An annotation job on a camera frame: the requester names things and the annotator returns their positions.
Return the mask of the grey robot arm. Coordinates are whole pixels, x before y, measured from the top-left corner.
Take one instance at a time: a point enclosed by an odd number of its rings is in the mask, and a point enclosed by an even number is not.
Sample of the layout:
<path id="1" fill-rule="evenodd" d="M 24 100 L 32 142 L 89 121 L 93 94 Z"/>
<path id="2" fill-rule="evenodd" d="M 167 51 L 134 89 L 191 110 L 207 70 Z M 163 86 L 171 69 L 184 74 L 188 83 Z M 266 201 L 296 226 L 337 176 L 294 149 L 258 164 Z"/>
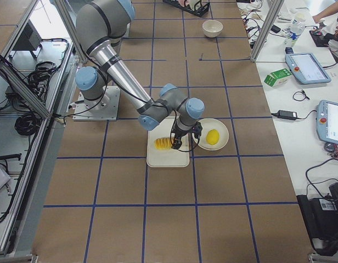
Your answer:
<path id="1" fill-rule="evenodd" d="M 194 138 L 200 139 L 199 118 L 205 105 L 198 98 L 187 97 L 170 83 L 161 89 L 157 100 L 143 89 L 116 51 L 134 17 L 131 1 L 91 1 L 77 13 L 76 36 L 87 56 L 94 59 L 100 70 L 126 93 L 145 130 L 156 128 L 171 112 L 178 113 L 170 132 L 174 136 L 172 148 L 178 150 L 185 135 L 193 134 Z"/>

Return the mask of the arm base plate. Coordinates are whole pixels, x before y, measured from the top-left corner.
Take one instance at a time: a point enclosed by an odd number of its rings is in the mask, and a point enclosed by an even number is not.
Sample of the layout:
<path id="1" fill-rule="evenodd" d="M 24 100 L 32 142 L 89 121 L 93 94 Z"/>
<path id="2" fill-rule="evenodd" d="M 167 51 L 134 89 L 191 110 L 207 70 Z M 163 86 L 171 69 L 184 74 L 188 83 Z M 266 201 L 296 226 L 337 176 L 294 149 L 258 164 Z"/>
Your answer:
<path id="1" fill-rule="evenodd" d="M 103 87 L 103 93 L 95 100 L 88 100 L 80 91 L 81 103 L 76 104 L 74 121 L 115 121 L 120 100 L 120 89 L 117 86 Z"/>

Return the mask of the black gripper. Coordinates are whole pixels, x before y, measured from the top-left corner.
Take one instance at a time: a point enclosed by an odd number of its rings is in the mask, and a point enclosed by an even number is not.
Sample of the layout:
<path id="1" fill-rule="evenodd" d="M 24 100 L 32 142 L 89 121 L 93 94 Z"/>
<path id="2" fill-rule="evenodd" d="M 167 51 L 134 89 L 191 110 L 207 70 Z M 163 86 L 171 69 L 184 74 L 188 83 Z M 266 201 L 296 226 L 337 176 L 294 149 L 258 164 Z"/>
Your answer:
<path id="1" fill-rule="evenodd" d="M 174 126 L 171 130 L 171 143 L 172 147 L 176 150 L 179 150 L 182 146 L 182 137 L 186 134 L 193 134 L 194 138 L 199 139 L 202 133 L 202 126 L 200 122 L 195 122 L 193 125 L 186 125 L 182 123 L 180 120 L 176 120 Z"/>

